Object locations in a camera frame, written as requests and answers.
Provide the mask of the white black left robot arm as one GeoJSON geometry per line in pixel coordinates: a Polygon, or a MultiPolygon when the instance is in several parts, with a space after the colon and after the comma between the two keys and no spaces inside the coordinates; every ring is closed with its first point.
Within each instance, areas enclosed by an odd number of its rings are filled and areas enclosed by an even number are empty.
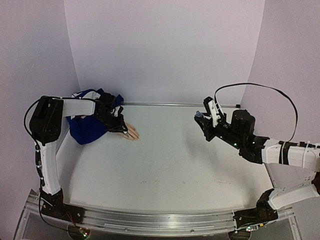
{"type": "Polygon", "coordinates": [[[102,89],[89,89],[71,97],[42,96],[29,122],[35,142],[35,165],[42,191],[56,195],[61,191],[56,153],[63,119],[67,119],[71,136],[80,145],[99,139],[107,132],[128,132],[122,114],[124,101],[102,89]]]}

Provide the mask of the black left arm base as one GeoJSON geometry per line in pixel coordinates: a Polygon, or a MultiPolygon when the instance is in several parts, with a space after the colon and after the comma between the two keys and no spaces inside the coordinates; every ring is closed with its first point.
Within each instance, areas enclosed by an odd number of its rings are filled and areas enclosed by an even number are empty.
{"type": "Polygon", "coordinates": [[[39,188],[38,210],[41,215],[58,220],[68,221],[74,225],[81,224],[85,209],[80,206],[64,203],[63,189],[55,194],[47,193],[41,186],[39,188]]]}

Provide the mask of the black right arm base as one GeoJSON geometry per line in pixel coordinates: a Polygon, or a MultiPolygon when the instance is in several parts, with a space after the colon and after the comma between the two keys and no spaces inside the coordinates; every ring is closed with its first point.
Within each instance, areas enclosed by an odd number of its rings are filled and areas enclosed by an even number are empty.
{"type": "Polygon", "coordinates": [[[278,219],[278,212],[273,209],[268,200],[274,188],[265,191],[256,202],[255,208],[238,210],[234,213],[233,219],[236,228],[241,229],[248,226],[266,224],[278,219]]]}

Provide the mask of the blue nail polish bottle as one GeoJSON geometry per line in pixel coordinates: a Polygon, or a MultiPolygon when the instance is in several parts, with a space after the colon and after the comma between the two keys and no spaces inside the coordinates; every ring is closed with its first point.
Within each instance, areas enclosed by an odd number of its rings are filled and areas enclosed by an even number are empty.
{"type": "Polygon", "coordinates": [[[197,110],[194,116],[197,117],[197,118],[202,118],[204,115],[203,115],[202,112],[197,110]]]}

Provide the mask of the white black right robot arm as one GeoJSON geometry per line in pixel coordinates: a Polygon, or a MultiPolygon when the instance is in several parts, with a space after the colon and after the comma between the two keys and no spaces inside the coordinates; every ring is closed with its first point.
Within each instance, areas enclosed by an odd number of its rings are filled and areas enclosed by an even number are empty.
{"type": "Polygon", "coordinates": [[[194,120],[205,139],[217,137],[239,151],[239,155],[254,164],[279,164],[308,169],[316,173],[291,188],[274,188],[263,197],[273,210],[316,198],[320,195],[320,146],[308,142],[291,142],[254,135],[255,118],[247,110],[235,110],[231,122],[218,114],[197,111],[194,120]]]}

